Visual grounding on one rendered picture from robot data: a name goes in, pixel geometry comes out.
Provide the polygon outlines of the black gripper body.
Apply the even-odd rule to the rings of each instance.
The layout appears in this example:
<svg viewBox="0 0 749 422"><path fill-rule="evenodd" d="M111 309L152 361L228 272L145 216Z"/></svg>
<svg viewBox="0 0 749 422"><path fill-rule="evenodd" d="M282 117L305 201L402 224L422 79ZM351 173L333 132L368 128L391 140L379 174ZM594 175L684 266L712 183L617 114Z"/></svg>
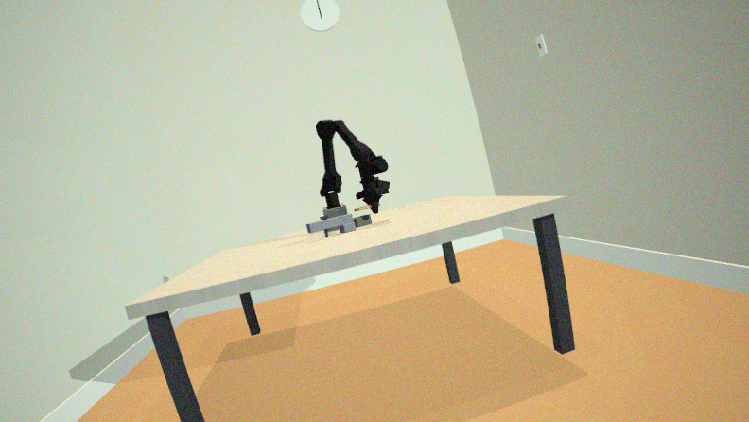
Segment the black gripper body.
<svg viewBox="0 0 749 422"><path fill-rule="evenodd" d="M377 187L376 179L377 177L374 175L361 178L360 183L362 183L363 190L356 194L357 199L367 199L389 193L389 189L386 186Z"/></svg>

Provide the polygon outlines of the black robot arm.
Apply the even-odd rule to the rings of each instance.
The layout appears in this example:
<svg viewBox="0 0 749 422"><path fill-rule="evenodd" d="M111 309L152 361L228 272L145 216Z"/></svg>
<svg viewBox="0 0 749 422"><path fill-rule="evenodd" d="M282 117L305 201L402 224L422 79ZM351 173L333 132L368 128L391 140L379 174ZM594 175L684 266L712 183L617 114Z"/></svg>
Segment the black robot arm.
<svg viewBox="0 0 749 422"><path fill-rule="evenodd" d="M341 207L338 193L341 192L341 175L336 172L335 157L333 151L333 136L335 132L350 148L350 153L357 162L360 178L372 176L388 170L387 161L376 156L371 148L359 142L342 120L319 121L316 125L318 136L322 140L324 174L322 177L322 188L320 195L325 196L326 209ZM333 192L331 192L333 191ZM331 192L331 193L328 193Z"/></svg>

